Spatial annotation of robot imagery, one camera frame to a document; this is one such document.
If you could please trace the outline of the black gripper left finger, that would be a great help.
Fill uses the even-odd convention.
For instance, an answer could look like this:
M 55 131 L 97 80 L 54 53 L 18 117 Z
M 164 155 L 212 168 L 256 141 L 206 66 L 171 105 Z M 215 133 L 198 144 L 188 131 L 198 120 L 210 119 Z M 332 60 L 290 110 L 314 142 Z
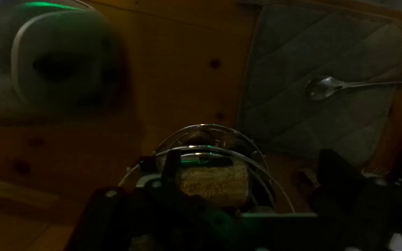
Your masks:
M 128 251 L 132 239 L 149 236 L 160 251 L 181 251 L 177 234 L 184 195 L 175 188 L 181 154 L 171 151 L 155 180 L 132 193 L 96 190 L 88 200 L 64 251 Z

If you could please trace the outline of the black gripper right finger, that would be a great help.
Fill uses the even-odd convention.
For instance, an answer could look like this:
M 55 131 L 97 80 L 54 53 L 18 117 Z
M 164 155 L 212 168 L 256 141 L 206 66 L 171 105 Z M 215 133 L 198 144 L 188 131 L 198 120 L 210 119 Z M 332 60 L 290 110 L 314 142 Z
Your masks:
M 319 151 L 316 180 L 308 204 L 329 223 L 335 248 L 388 251 L 390 237 L 402 236 L 402 188 L 365 177 L 332 149 Z

